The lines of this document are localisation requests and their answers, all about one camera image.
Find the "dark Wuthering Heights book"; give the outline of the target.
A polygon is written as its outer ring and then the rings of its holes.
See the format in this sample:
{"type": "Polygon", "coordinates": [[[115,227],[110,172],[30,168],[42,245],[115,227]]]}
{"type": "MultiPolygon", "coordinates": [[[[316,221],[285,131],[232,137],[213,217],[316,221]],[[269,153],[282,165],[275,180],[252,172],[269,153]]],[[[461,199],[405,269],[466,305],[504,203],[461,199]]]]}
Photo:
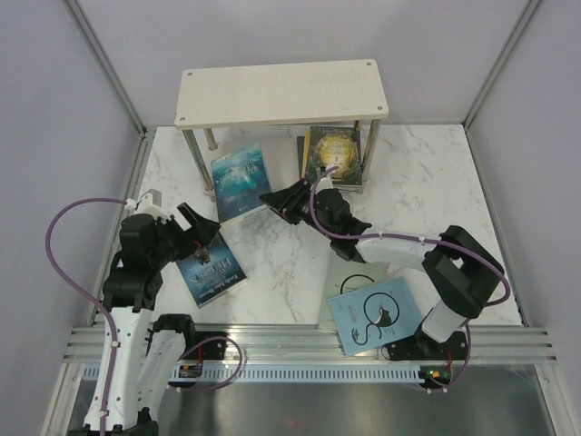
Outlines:
{"type": "Polygon", "coordinates": [[[204,253],[207,255],[205,260],[202,259],[202,252],[198,252],[177,262],[198,308],[248,281],[245,271],[220,233],[216,234],[204,253]]]}

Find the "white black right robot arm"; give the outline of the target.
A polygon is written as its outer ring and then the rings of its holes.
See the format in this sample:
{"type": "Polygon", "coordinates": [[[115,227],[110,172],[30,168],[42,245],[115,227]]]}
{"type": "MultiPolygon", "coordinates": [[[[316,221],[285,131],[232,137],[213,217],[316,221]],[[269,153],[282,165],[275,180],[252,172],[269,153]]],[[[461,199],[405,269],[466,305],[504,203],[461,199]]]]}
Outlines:
{"type": "Polygon", "coordinates": [[[439,300],[401,347],[421,360],[444,358],[451,336],[488,306],[507,300],[491,298],[499,285],[509,286],[504,268],[460,226],[450,225],[435,236],[376,231],[352,214],[328,177],[315,183],[301,179],[262,194],[260,200],[286,223],[306,223],[325,235],[345,261],[394,264],[425,273],[439,300]]]}

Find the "dark green hardcover book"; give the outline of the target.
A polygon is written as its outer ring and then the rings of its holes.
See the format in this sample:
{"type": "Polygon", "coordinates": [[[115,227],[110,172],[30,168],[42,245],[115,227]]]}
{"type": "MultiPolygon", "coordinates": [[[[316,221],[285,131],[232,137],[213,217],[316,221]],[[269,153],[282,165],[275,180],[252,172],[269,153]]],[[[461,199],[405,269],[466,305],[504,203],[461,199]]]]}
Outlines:
{"type": "Polygon", "coordinates": [[[317,175],[328,166],[337,166],[333,182],[344,185],[362,185],[360,129],[343,126],[312,126],[318,128],[317,175]]]}

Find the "black Moon and Sixpence book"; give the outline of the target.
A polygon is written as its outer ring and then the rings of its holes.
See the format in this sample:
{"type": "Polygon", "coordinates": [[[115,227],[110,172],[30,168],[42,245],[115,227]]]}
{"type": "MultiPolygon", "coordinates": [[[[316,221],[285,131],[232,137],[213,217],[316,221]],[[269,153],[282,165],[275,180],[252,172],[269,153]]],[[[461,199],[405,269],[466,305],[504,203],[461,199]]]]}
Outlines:
{"type": "Polygon", "coordinates": [[[307,159],[309,153],[309,141],[310,137],[308,134],[304,134],[303,136],[297,137],[297,149],[298,149],[298,158],[299,158],[299,176],[300,178],[304,178],[306,174],[307,168],[307,159]]]}

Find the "yellow paperback book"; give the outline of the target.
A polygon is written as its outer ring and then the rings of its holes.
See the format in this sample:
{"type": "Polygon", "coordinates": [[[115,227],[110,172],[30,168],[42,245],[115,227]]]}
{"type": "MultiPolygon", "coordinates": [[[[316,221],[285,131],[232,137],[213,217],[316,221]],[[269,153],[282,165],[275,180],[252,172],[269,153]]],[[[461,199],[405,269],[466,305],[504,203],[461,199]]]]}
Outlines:
{"type": "Polygon", "coordinates": [[[302,167],[300,176],[309,182],[314,182],[318,176],[318,140],[318,128],[311,127],[310,130],[305,134],[303,141],[302,167]]]}

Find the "pale green thin book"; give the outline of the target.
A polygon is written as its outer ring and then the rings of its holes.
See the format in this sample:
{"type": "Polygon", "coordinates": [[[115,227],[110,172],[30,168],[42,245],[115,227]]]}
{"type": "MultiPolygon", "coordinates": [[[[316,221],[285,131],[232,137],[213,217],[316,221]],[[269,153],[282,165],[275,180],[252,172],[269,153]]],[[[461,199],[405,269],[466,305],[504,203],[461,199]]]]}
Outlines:
{"type": "Polygon", "coordinates": [[[322,288],[318,328],[323,331],[336,330],[328,303],[330,298],[381,282],[386,270],[384,263],[347,262],[332,253],[322,288]]]}

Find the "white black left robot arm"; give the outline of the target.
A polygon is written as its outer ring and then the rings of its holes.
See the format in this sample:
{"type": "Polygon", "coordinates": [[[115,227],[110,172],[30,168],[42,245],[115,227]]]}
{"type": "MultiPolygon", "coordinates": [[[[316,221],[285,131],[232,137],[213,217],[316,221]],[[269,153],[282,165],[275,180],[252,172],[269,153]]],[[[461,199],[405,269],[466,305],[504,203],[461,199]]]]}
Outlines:
{"type": "Polygon", "coordinates": [[[156,435],[157,412],[179,358],[199,346],[193,319],[170,313],[153,318],[162,270],[192,255],[208,262],[208,247],[221,226],[178,207],[183,229],[154,203],[141,203],[122,221],[121,249],[103,284],[107,321],[94,396],[78,435],[156,435]]]}

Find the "blue ocean Jules Verne book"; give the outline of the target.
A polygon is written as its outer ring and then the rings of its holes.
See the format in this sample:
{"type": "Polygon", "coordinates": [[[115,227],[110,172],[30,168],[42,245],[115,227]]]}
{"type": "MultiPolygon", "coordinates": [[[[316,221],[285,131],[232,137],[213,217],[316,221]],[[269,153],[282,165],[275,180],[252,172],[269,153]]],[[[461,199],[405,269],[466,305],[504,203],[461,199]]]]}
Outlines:
{"type": "Polygon", "coordinates": [[[218,219],[236,223],[262,211],[260,196],[271,192],[261,144],[250,143],[211,162],[218,219]]]}

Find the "light blue cat cover book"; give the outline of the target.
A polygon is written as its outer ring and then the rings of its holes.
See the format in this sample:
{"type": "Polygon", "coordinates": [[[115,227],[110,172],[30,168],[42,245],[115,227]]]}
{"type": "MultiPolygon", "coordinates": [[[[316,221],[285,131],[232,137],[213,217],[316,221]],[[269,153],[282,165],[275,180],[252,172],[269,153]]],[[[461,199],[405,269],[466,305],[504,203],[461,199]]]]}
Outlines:
{"type": "Polygon", "coordinates": [[[329,307],[348,355],[408,338],[423,320],[402,277],[332,297],[329,307]]]}

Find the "purple galaxy cover book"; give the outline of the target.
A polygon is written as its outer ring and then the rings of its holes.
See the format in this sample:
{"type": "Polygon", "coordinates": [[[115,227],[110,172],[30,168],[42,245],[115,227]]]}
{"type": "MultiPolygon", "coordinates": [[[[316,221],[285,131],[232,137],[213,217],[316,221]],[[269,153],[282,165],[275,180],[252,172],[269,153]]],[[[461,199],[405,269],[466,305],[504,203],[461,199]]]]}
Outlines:
{"type": "Polygon", "coordinates": [[[364,192],[363,185],[344,185],[344,184],[336,184],[336,183],[333,183],[333,185],[334,185],[333,189],[338,189],[340,192],[344,192],[344,193],[362,194],[364,192]]]}

